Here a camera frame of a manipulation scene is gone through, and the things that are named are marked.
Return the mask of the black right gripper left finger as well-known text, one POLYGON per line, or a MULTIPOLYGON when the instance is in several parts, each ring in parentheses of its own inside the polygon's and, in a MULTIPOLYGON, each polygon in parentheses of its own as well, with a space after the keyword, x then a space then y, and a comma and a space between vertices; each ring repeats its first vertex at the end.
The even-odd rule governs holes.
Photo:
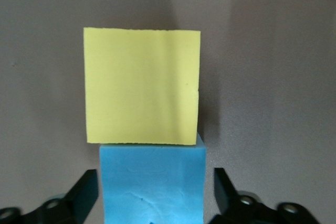
POLYGON ((17 207, 1 209, 1 223, 84 223, 99 195, 98 173, 89 169, 61 198, 22 214, 17 207))

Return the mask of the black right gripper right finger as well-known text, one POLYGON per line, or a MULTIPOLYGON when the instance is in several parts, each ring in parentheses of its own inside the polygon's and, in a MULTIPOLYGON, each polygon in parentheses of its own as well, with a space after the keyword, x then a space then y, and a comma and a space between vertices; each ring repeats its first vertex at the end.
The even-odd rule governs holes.
POLYGON ((214 169, 214 195, 220 213, 210 223, 319 223, 300 204, 281 202, 271 209, 253 196, 239 194, 223 168, 214 169))

